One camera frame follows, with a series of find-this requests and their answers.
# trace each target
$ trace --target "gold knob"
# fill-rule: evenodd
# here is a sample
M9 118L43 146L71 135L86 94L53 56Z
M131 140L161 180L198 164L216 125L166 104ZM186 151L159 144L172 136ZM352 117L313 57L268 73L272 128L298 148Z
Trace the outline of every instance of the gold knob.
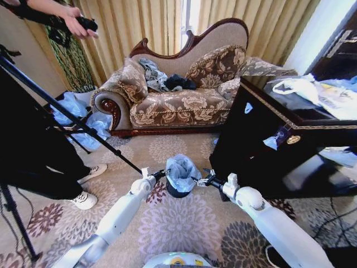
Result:
M291 136L291 137L288 138L286 143L287 144L294 144L294 143L298 142L300 139L301 139L300 136Z

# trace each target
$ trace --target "sneaker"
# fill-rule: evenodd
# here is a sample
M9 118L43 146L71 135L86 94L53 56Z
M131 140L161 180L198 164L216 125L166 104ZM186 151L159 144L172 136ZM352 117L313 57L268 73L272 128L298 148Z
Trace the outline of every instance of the sneaker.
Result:
M86 181L90 180L91 178L97 177L100 174L104 173L107 170L107 165L106 164L99 164L98 166L92 166L90 168L90 172L86 177L81 178L78 180L79 184L83 184Z
M76 205L79 209L87 210L92 208L98 201L98 198L95 195L83 191L75 199L72 199L71 202Z

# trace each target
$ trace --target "floral rug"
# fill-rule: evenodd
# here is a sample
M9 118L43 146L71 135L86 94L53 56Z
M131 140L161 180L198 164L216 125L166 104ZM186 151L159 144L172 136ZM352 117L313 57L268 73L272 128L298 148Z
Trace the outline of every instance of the floral rug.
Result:
M111 137L109 142L137 166L149 166L151 171L165 168L166 159L180 153L189 156L203 173L203 168L210 168L208 158L216 137L214 134L139 136L127 140ZM11 188L35 250L42 253L33 267L51 267L71 245L90 237L103 215L139 178L136 171L104 147L90 155L77 150L87 165L108 164L104 174L84 184L87 191L98 197L93 209L78 210L68 201L51 200L22 190L33 204L31 216L27 200ZM312 236L325 221L336 217L334 209L343 214L357 206L353 197L334 198L333 208L330 198L276 199L270 203ZM10 213L5 210L3 213L14 226ZM324 247L349 243L357 246L357 228L351 227L356 219L354 212L340 221L331 221L316 240ZM345 236L342 228L347 230ZM32 267L21 240L16 252L16 240L3 218L0 230L0 268ZM19 237L19 231L16 228L15 231ZM247 214L230 202L222 202L215 188L195 188L187 197L174 199L162 179L127 230L94 266L142 267L156 254L186 251L206 257L216 267L269 267L264 255L267 244Z

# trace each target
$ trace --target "person's hand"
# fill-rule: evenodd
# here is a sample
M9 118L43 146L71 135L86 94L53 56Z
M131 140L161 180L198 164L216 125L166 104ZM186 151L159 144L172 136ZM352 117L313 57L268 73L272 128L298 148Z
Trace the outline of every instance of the person's hand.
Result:
M81 17L79 8L77 7L65 7L65 14L62 16L66 22L66 25L70 32L77 36L78 38L84 39L86 37L98 38L98 34L90 29L86 30L82 27L81 24L77 21L77 17Z

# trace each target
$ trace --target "sofa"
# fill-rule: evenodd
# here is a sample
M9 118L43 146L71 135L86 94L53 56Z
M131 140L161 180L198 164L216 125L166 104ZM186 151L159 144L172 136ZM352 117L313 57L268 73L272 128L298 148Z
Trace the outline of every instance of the sofa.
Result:
M164 56L143 39L124 66L91 96L94 109L113 116L111 133L120 137L217 131L245 75L294 75L259 58L245 55L248 29L242 20L221 20L202 35L187 32L188 41L175 55ZM196 83L196 90L153 92L147 88L140 58L154 61L168 76L178 74Z

